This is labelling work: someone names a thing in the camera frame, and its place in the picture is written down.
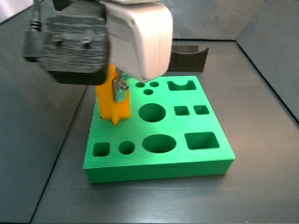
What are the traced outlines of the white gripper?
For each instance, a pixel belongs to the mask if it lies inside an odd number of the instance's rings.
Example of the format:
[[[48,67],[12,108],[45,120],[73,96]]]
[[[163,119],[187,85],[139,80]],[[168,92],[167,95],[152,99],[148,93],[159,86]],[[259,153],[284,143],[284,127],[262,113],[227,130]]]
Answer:
[[[174,17],[159,0],[101,0],[107,8],[111,63],[141,82],[160,77],[170,65]],[[125,74],[112,82],[113,100],[127,99]]]

